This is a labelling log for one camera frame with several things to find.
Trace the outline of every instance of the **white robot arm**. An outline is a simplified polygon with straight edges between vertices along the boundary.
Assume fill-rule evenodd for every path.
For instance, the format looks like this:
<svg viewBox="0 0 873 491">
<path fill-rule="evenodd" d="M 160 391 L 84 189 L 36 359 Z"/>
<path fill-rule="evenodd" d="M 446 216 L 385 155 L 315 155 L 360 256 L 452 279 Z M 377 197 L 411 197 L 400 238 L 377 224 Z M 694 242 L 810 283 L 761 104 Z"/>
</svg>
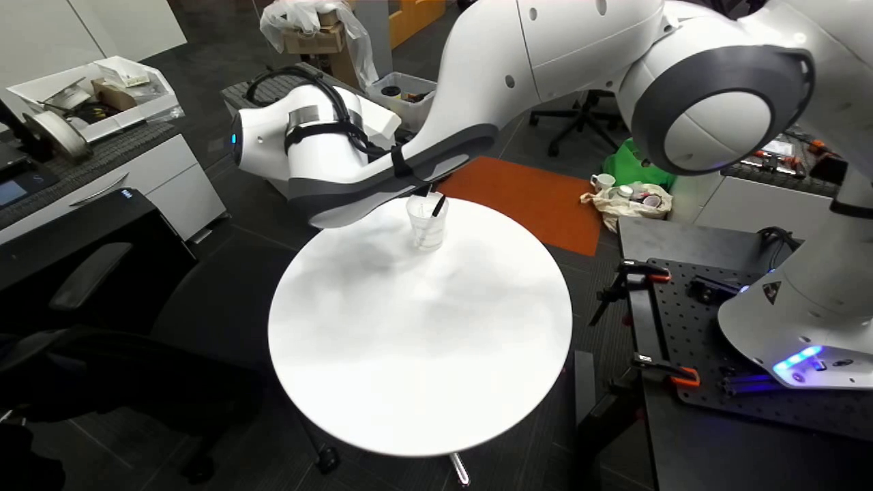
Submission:
<svg viewBox="0 0 873 491">
<path fill-rule="evenodd" d="M 873 31 L 866 18 L 873 3 L 860 0 L 769 0 L 743 23 L 675 0 L 478 0 L 448 38 L 432 114 L 411 143 L 381 159 L 366 159 L 338 133 L 267 143 L 265 130 L 294 136 L 342 111 L 301 123 L 242 110 L 240 167 L 286 168 L 293 205 L 317 226 L 345 226 L 437 182 L 489 149 L 516 114 L 572 89 L 613 89 L 639 149 L 675 171 L 714 171 L 803 114 L 851 163 L 833 219 L 718 320 L 787 388 L 871 391 Z M 328 149 L 347 160 L 315 167 Z"/>
<path fill-rule="evenodd" d="M 286 160 L 293 153 L 265 147 L 265 136 L 246 126 L 256 111 L 242 110 L 240 167 L 253 174 L 286 167 L 293 205 L 317 226 L 345 226 L 489 149 L 516 114 L 586 88 L 619 93 L 634 133 L 658 163 L 706 171 L 792 123 L 810 77 L 793 53 L 758 46 L 739 24 L 687 3 L 480 0 L 448 36 L 433 107 L 411 143 L 377 160 L 338 163 L 330 174 L 330 167 L 304 163 L 312 160 L 308 144 L 315 153 L 325 144 L 304 140 L 294 160 Z M 743 126 L 718 133 L 727 123 L 714 111 Z M 289 117 L 272 126 L 289 133 L 298 129 Z"/>
</svg>

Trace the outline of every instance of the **cardboard box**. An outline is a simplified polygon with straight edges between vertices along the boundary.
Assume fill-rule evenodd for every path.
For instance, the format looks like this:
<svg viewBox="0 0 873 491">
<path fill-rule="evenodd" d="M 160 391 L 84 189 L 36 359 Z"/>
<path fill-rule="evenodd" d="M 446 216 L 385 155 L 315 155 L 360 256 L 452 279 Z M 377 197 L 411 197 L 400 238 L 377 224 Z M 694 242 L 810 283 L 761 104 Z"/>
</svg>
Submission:
<svg viewBox="0 0 873 491">
<path fill-rule="evenodd" d="M 289 33 L 283 38 L 283 50 L 289 54 L 342 54 L 347 53 L 345 24 L 336 13 L 320 13 L 321 31 L 320 33 Z"/>
</svg>

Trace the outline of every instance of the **clutter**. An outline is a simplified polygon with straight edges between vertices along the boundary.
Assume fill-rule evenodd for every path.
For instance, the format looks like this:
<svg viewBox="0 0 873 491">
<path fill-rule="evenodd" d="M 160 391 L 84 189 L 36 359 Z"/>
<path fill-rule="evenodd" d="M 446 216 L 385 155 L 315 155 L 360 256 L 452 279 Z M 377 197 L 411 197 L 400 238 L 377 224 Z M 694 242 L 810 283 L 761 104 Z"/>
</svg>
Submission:
<svg viewBox="0 0 873 491">
<path fill-rule="evenodd" d="M 398 72 L 380 80 L 370 38 L 347 3 L 276 0 L 265 8 L 259 31 L 276 53 L 304 54 L 330 77 L 395 111 L 406 130 L 417 130 L 426 123 L 437 83 Z"/>
<path fill-rule="evenodd" d="M 761 171 L 772 171 L 772 174 L 792 174 L 792 177 L 806 177 L 807 167 L 806 167 L 806 147 L 789 136 L 777 136 L 769 144 L 763 144 L 761 149 L 751 153 L 748 159 L 743 159 L 743 167 L 752 167 Z"/>
<path fill-rule="evenodd" d="M 613 185 L 612 174 L 596 174 L 596 194 L 581 194 L 581 205 L 596 205 L 605 228 L 617 233 L 619 219 L 666 219 L 675 211 L 668 192 L 653 182 Z"/>
<path fill-rule="evenodd" d="M 107 57 L 61 73 L 9 88 L 25 121 L 46 136 L 61 155 L 79 160 L 87 144 L 143 121 L 173 121 L 182 110 L 160 72 Z"/>
</svg>

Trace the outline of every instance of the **white tabletop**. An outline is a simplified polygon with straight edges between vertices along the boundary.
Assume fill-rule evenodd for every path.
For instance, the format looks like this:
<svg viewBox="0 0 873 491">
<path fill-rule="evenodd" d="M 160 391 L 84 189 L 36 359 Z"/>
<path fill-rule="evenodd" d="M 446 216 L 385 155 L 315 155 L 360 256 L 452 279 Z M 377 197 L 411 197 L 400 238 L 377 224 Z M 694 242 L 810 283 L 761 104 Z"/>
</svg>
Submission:
<svg viewBox="0 0 873 491">
<path fill-rule="evenodd" d="M 521 424 L 571 351 L 552 253 L 497 211 L 450 200 L 446 242 L 409 248 L 406 201 L 317 235 L 271 308 L 271 354 L 294 406 L 385 455 L 446 455 Z"/>
</svg>

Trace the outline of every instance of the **floor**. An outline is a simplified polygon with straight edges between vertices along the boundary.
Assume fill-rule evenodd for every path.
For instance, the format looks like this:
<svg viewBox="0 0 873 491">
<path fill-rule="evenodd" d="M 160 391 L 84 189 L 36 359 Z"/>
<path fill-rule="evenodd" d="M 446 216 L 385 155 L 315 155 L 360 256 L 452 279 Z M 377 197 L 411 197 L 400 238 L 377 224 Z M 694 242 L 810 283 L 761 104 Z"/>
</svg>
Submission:
<svg viewBox="0 0 873 491">
<path fill-rule="evenodd" d="M 252 80 L 265 65 L 282 65 L 278 54 L 256 33 L 256 0 L 169 0 L 188 46 L 158 54 L 158 65 L 177 89 L 188 117 L 182 133 L 220 200 L 230 208 L 231 228 L 267 239 L 282 239 L 298 250 L 312 228 L 286 201 L 263 179 L 240 174 L 223 147 L 230 114 L 219 96 L 220 88 Z M 437 23 L 422 36 L 395 50 L 395 69 L 417 77 L 437 77 L 439 50 L 456 13 Z M 526 117 L 503 130 L 495 155 L 530 167 L 589 177 L 612 153 L 589 130 L 572 133 L 560 159 L 546 155 L 546 143 L 561 129 L 561 121 L 544 121 L 538 129 Z M 596 293 L 612 282 L 619 258 L 617 238 L 602 233 L 596 258 L 552 248 L 561 268 L 576 314 L 576 346 L 596 351 L 597 392 L 605 381 L 624 374 L 630 354 L 630 329 L 612 308 L 600 327 L 586 327 L 596 312 Z M 489 491 L 566 491 L 572 478 L 572 381 L 560 377 L 548 398 L 518 429 L 463 454 L 476 488 Z M 174 434 L 137 413 L 111 413 L 79 418 L 62 426 L 39 426 L 39 449 L 61 459 L 69 475 L 69 491 L 173 491 L 188 488 L 177 475 L 195 439 Z M 282 396 L 265 396 L 253 424 L 231 429 L 216 447 L 216 478 L 199 488 L 248 488 L 248 491 L 452 491 L 459 481 L 448 459 L 398 460 L 366 455 L 345 447 L 345 463 L 332 475 L 315 470 L 315 454 L 294 415 L 283 413 Z M 600 459 L 600 482 L 605 491 L 653 488 L 650 447 L 643 426 L 634 426 Z"/>
</svg>

